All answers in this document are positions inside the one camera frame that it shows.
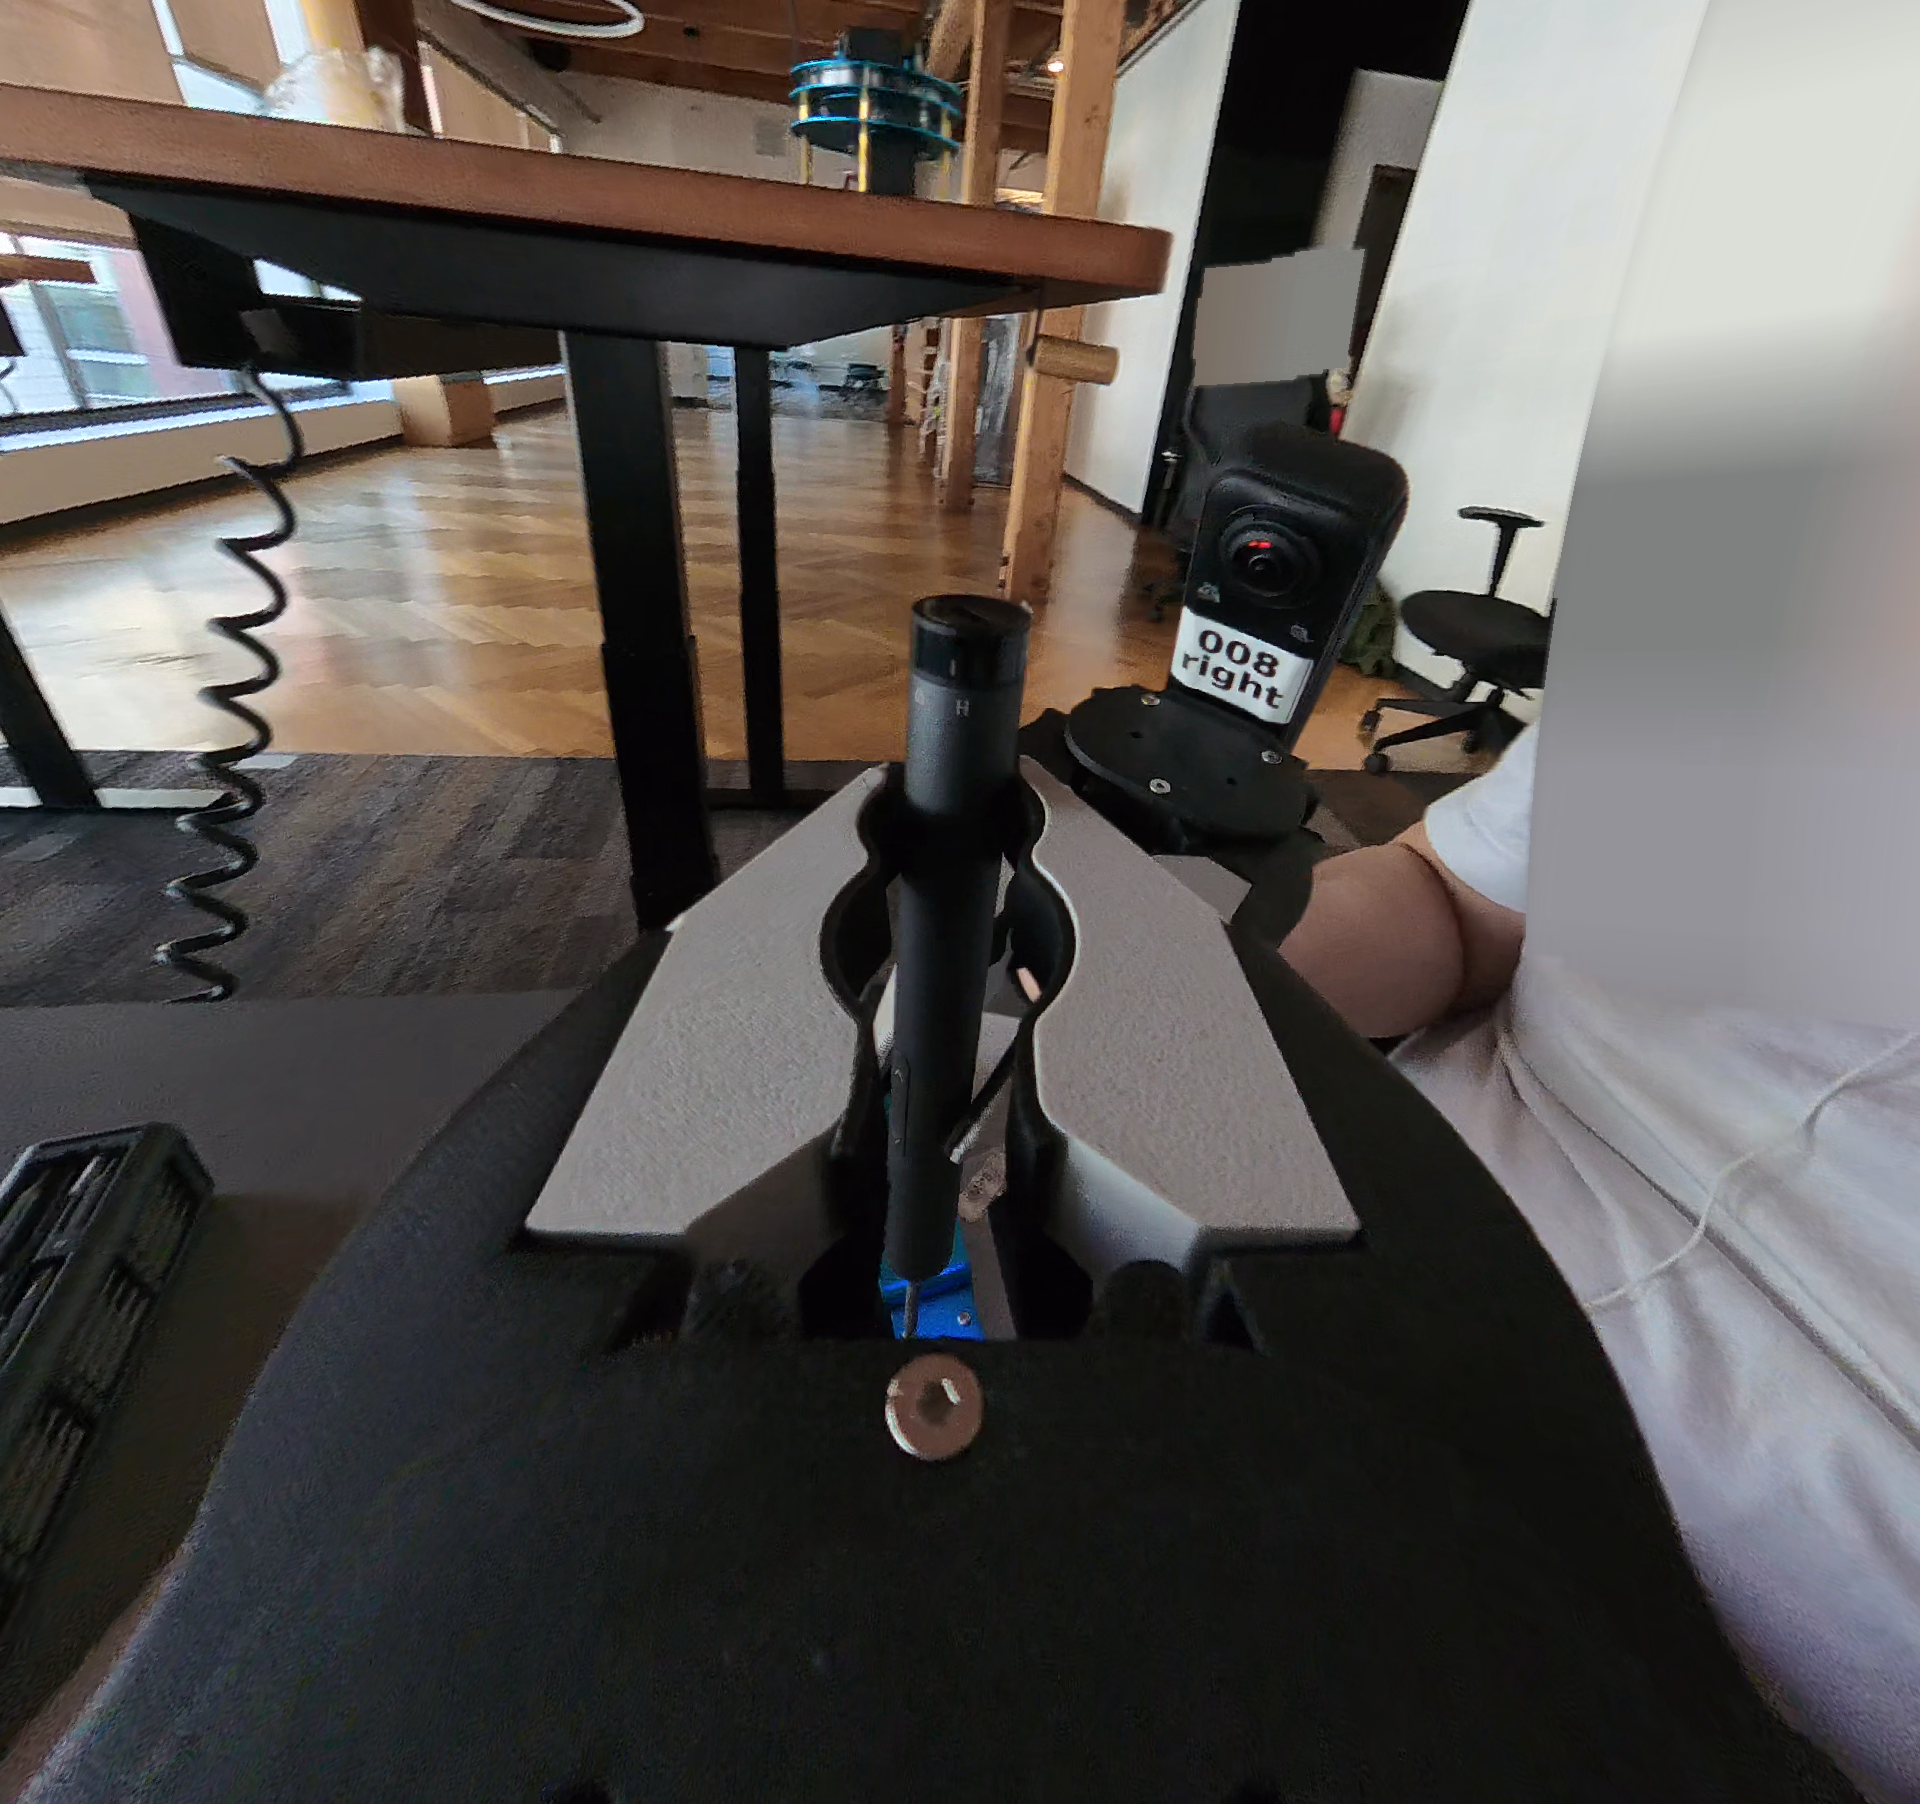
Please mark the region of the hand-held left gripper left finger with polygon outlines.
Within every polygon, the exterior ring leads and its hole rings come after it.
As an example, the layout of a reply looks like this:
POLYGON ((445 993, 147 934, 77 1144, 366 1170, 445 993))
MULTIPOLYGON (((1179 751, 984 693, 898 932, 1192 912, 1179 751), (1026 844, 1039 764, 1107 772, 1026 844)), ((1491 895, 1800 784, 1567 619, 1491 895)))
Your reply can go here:
POLYGON ((851 1094, 851 1006, 822 951, 868 865, 862 771, 691 903, 565 1139, 529 1235, 666 1249, 826 1249, 826 1144, 851 1094))

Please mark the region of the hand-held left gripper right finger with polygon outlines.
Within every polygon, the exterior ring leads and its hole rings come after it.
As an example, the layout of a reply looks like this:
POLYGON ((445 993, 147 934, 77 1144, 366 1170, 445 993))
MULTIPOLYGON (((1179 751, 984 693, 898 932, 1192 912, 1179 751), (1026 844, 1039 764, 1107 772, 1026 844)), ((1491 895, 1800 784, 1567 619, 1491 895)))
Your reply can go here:
POLYGON ((1239 1252, 1342 1249, 1335 1172, 1220 912, 1039 763, 1003 895, 994 1003, 1021 1003, 1006 1189, 989 1209, 1006 1279, 1187 1279, 1239 1252))

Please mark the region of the black electric screwdriver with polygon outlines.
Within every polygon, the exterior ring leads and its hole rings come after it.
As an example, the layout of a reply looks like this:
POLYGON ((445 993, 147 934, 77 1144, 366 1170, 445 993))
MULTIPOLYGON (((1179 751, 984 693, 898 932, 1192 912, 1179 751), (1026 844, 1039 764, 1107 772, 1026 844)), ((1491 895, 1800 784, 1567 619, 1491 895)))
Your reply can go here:
POLYGON ((910 621, 883 1240, 904 1284, 902 1336, 917 1336, 922 1287, 951 1249, 951 1146, 972 1103, 997 867, 1019 803, 1029 630, 1025 607, 958 591, 921 598, 910 621))

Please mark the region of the blue metal servo bracket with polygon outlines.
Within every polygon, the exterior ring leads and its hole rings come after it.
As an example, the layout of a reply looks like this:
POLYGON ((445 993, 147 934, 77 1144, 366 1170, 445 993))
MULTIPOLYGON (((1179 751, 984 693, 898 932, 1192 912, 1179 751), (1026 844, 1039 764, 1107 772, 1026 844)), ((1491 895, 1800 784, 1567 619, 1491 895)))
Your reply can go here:
POLYGON ((965 1338, 980 1340, 984 1336, 975 1289, 972 1264, 962 1230, 951 1231, 951 1250, 943 1270, 919 1287, 917 1327, 905 1327, 908 1281, 880 1264, 879 1295, 888 1309, 893 1336, 921 1338, 965 1338))

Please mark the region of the person's right forearm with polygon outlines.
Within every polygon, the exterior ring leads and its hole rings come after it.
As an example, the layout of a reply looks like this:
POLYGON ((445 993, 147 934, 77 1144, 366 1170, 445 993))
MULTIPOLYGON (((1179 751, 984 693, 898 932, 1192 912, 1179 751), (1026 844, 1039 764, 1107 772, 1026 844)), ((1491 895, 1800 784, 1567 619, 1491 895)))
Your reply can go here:
POLYGON ((1495 1003, 1516 972, 1524 931, 1524 910, 1460 879, 1419 823, 1323 863, 1280 957, 1379 1040, 1495 1003))

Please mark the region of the wooden standing desk black legs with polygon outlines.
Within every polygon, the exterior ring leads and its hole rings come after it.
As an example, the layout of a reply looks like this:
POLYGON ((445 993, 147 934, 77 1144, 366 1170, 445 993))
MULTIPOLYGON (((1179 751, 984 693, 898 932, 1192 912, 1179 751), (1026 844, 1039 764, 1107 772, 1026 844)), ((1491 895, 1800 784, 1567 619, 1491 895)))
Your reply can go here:
POLYGON ((662 341, 730 347, 752 799, 785 799, 773 350, 1156 294, 1167 233, 6 84, 5 171, 121 210, 189 365, 397 377, 557 332, 640 926, 717 880, 662 341))
MULTIPOLYGON (((49 280, 91 283, 91 265, 84 260, 47 255, 2 255, 5 291, 16 285, 49 280)), ((5 391, 13 363, 25 347, 2 305, 2 377, 5 391)), ((13 624, 2 611, 2 728, 6 748, 18 766, 25 787, 6 790, 5 803, 45 810, 102 810, 102 797, 80 756, 70 745, 59 714, 45 700, 40 679, 20 651, 13 624)))

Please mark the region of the black screwdriver bit case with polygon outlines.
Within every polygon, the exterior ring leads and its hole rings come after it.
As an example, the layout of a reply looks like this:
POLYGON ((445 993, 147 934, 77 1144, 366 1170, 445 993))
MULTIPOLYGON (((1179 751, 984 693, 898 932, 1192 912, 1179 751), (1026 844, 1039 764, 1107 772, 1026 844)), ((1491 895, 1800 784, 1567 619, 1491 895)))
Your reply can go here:
POLYGON ((215 1185, 164 1121, 41 1140, 2 1186, 2 1625, 68 1501, 215 1185))

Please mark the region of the blue tiered robot chassis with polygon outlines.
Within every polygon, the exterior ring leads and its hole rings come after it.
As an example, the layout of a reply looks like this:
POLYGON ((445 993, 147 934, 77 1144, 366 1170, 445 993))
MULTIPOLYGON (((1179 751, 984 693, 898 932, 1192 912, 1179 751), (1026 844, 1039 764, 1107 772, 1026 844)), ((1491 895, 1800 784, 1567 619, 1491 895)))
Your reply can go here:
POLYGON ((851 27, 829 56, 792 64, 790 103, 803 181, 815 151, 829 151, 851 157, 855 190, 883 196, 914 196, 924 164, 948 165, 967 108, 900 31, 879 27, 851 27))

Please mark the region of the crumpled clear plastic wrap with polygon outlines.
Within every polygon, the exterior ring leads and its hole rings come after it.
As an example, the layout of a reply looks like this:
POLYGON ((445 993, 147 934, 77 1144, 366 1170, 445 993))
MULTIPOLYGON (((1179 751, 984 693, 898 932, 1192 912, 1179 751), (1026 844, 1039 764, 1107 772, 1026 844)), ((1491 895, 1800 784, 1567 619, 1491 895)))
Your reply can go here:
POLYGON ((262 111, 327 126, 405 132, 404 64, 384 47, 306 51, 263 88, 262 111))

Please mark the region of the thick wooden post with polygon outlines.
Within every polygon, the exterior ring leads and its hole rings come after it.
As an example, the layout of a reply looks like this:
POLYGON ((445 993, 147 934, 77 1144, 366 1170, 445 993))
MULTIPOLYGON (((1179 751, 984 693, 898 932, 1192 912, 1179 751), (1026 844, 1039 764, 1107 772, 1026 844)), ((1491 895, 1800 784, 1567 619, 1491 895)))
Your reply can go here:
MULTIPOLYGON (((948 0, 936 25, 936 42, 958 40, 958 11, 971 19, 967 139, 962 204, 996 208, 997 150, 1006 84, 1006 51, 1015 0, 948 0)), ((958 318, 948 324, 946 439, 941 455, 941 507, 968 510, 972 505, 975 419, 980 380, 984 324, 958 318)))
MULTIPOLYGON (((1110 136, 1126 0, 1063 0, 1063 72, 1051 99, 1043 210, 1091 217, 1110 136)), ((1035 607, 1048 591, 1061 498, 1072 387, 1026 374, 1001 542, 1001 594, 1035 607)))

